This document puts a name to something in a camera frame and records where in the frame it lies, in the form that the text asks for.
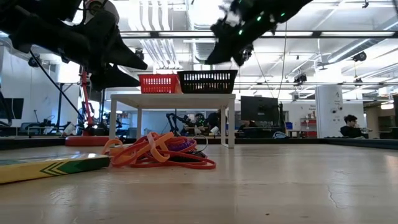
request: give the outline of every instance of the desk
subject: desk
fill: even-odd
[[[226,133],[221,132],[221,144],[235,146],[235,94],[113,94],[109,138],[115,138],[117,102],[137,108],[137,139],[141,138],[142,109],[221,109],[221,127],[225,130],[225,109],[228,110],[228,145]]]

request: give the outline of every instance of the wire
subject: wire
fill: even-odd
[[[104,0],[104,2],[102,2],[102,5],[100,7],[100,9],[103,9],[105,7],[105,4],[108,2],[108,0]]]
[[[254,53],[254,56],[256,57],[257,64],[259,65],[259,68],[260,68],[260,71],[261,71],[261,75],[264,77],[264,82],[267,84],[268,90],[271,92],[271,96],[274,98],[274,94],[272,94],[272,90],[271,90],[271,88],[269,88],[269,85],[268,85],[267,80],[266,80],[266,76],[264,75],[264,72],[262,71],[259,59],[257,58],[257,54],[256,54],[256,52],[254,50],[253,50],[253,53]]]
[[[287,21],[285,23],[285,47],[284,47],[284,60],[282,62],[282,77],[280,78],[280,84],[279,84],[279,91],[278,91],[277,99],[279,99],[280,89],[282,88],[282,82],[284,81],[285,59],[286,59],[286,43],[287,43]]]
[[[53,120],[54,118],[55,118],[55,115],[50,115],[50,116],[46,117],[46,119],[49,121]]]
[[[14,113],[14,99],[11,100],[11,112],[12,112],[12,117],[15,119],[15,113]]]
[[[166,129],[167,125],[169,124],[169,122],[166,122],[166,125],[164,126],[163,130],[160,132],[161,134],[163,134],[164,130]]]
[[[83,18],[81,19],[79,25],[84,25],[86,22],[86,18],[87,18],[86,0],[83,0]]]
[[[77,110],[76,106],[73,105],[73,103],[69,100],[69,98],[66,96],[66,94],[60,89],[60,87],[54,82],[54,80],[52,80],[52,78],[50,77],[49,73],[47,73],[47,71],[44,69],[43,65],[39,62],[37,57],[33,54],[32,50],[30,50],[29,52],[30,52],[30,55],[32,56],[32,58],[37,63],[37,65],[40,67],[40,69],[44,72],[44,75],[47,76],[47,78],[49,78],[50,82],[52,82],[52,84],[58,89],[58,91],[63,95],[63,97],[65,97],[65,99],[68,101],[70,106],[72,106],[72,108],[76,111],[76,113],[79,115],[79,117],[82,120],[84,120],[84,117],[79,113],[79,111]]]
[[[201,149],[201,150],[197,150],[197,152],[203,152],[207,148],[207,146],[209,145],[209,139],[207,139],[207,137],[202,135],[202,134],[198,134],[195,137],[193,137],[192,139],[195,139],[197,137],[204,137],[206,139],[206,146],[203,149]]]
[[[392,2],[394,3],[394,8],[396,9],[396,13],[397,13],[397,16],[398,16],[398,3],[397,3],[397,0],[392,0]]]

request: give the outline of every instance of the black cable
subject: black cable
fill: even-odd
[[[286,60],[286,43],[287,43],[287,21],[285,23],[285,47],[284,47],[284,61],[282,63],[282,77],[280,78],[280,84],[279,84],[279,91],[278,91],[278,97],[277,99],[279,99],[279,95],[280,95],[280,89],[282,88],[282,82],[284,81],[284,77],[285,77],[285,60]]]
[[[167,125],[169,124],[169,122],[166,122],[166,125],[164,126],[163,130],[160,132],[160,134],[163,134],[164,130],[166,129]]]
[[[102,5],[100,7],[100,9],[103,9],[105,7],[105,4],[108,2],[108,0],[104,0],[104,2],[102,2]]]
[[[86,8],[86,0],[83,0],[83,19],[81,20],[79,25],[84,25],[87,18],[87,8]]]
[[[392,2],[394,3],[394,8],[396,9],[396,13],[397,13],[397,16],[398,16],[398,3],[397,3],[397,0],[392,0]]]
[[[254,56],[256,57],[257,64],[259,65],[259,68],[260,68],[260,71],[261,71],[261,75],[264,77],[264,82],[267,84],[268,90],[271,92],[271,96],[274,98],[274,94],[272,94],[272,90],[271,90],[271,88],[269,88],[268,82],[266,80],[266,76],[264,75],[264,72],[262,71],[262,68],[261,68],[261,65],[260,65],[260,61],[257,58],[257,54],[256,54],[256,52],[254,50],[253,50],[253,53],[254,53]]]
[[[5,122],[0,121],[0,126],[11,127],[11,125],[12,125],[12,116],[11,116],[11,113],[10,113],[10,108],[8,107],[6,99],[4,98],[4,96],[3,96],[2,92],[1,92],[1,88],[0,88],[0,106],[3,107],[4,112],[6,114],[6,117],[7,117],[7,122],[8,122],[8,123],[5,123]]]
[[[32,56],[32,58],[37,63],[37,65],[42,69],[42,71],[44,72],[45,76],[47,76],[47,78],[49,78],[50,82],[58,89],[58,91],[63,95],[63,97],[65,97],[65,99],[69,102],[70,106],[72,106],[73,109],[76,111],[76,113],[79,115],[80,119],[85,120],[84,117],[77,110],[76,106],[73,105],[73,103],[69,100],[69,98],[66,96],[66,94],[60,89],[60,87],[54,82],[54,80],[52,80],[50,75],[44,69],[43,65],[39,62],[39,60],[37,60],[37,57],[33,54],[32,50],[30,50],[29,52],[30,52],[30,55]]]

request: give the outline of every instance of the fluorescent light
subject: fluorescent light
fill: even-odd
[[[0,38],[3,38],[3,37],[8,37],[8,34],[0,31]]]
[[[150,37],[150,33],[149,32],[129,32],[129,31],[125,31],[125,32],[121,32],[120,36],[122,38],[128,38],[128,37]]]
[[[384,31],[369,31],[369,32],[322,32],[322,37],[339,37],[339,36],[347,36],[347,37],[368,37],[368,36],[377,36],[377,37],[390,37],[394,35],[395,32],[384,32]]]
[[[292,31],[287,31],[287,32],[281,32],[281,31],[277,31],[275,32],[275,36],[276,37],[284,37],[284,36],[289,36],[289,37],[308,37],[312,35],[312,32],[302,32],[302,31],[298,31],[298,32],[292,32]]]
[[[214,37],[212,31],[173,31],[159,32],[159,37]]]
[[[189,39],[189,40],[183,40],[184,44],[214,44],[216,42],[215,39]]]
[[[394,105],[392,103],[381,105],[380,107],[381,107],[382,110],[394,109]]]

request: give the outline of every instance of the black monitor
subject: black monitor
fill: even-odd
[[[268,121],[279,125],[279,107],[277,98],[259,96],[241,97],[241,120]]]

